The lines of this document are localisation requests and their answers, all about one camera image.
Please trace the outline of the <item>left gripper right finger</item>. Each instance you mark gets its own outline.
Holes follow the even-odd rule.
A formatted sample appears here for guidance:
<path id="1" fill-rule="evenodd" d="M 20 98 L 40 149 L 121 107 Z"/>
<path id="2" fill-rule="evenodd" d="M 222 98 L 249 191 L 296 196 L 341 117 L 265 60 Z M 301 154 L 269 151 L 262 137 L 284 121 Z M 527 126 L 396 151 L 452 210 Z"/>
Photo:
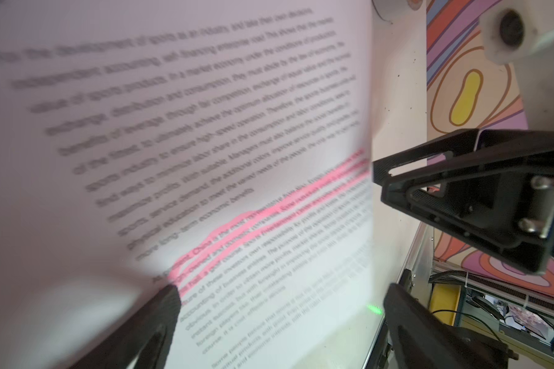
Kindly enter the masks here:
<path id="1" fill-rule="evenodd" d="M 401 285 L 389 286 L 383 305 L 400 368 L 503 367 L 502 342 L 443 324 Z"/>

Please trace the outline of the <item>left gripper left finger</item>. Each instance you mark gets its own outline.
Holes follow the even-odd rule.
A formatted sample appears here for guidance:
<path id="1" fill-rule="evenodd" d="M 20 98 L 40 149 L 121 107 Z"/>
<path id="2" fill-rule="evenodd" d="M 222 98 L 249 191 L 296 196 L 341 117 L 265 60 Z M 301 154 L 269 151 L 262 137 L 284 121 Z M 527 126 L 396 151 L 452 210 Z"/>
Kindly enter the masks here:
<path id="1" fill-rule="evenodd" d="M 164 368 L 182 303 L 170 284 L 73 368 Z"/>

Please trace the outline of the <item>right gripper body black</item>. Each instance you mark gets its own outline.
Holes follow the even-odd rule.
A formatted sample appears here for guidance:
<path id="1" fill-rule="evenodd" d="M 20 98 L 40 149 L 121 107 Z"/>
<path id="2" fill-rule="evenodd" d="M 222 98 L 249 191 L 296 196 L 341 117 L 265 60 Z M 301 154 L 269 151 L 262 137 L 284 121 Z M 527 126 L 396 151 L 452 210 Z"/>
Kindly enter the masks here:
<path id="1" fill-rule="evenodd" d="M 460 214 L 444 232 L 527 274 L 554 258 L 554 132 L 489 130 L 446 177 Z"/>

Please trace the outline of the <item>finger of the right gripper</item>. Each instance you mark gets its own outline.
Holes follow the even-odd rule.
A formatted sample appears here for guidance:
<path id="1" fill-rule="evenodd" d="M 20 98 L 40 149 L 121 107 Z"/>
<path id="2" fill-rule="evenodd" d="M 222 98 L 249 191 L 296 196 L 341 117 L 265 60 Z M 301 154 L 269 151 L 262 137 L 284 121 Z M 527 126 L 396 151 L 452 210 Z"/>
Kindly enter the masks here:
<path id="1" fill-rule="evenodd" d="M 449 157 L 453 158 L 469 154 L 474 151 L 479 133 L 479 129 L 459 129 L 411 149 L 374 161 L 372 163 L 372 181 L 377 185 L 382 185 L 386 179 L 391 177 L 390 170 L 437 155 L 450 153 Z"/>
<path id="2" fill-rule="evenodd" d="M 423 191 L 424 184 L 411 183 L 388 178 L 382 184 L 382 202 L 450 235 L 480 233 L 480 227 L 467 218 L 468 198 L 460 191 L 463 186 L 442 183 L 445 191 L 438 196 Z"/>

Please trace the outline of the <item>printed paper sheet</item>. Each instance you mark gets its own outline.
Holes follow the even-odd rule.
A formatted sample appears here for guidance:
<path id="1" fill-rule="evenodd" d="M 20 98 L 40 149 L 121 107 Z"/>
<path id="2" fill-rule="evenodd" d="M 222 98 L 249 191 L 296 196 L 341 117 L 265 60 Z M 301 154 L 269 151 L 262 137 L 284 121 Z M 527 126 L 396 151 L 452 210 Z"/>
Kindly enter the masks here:
<path id="1" fill-rule="evenodd" d="M 0 1 L 0 368 L 164 287 L 170 368 L 290 368 L 372 290 L 368 1 Z"/>

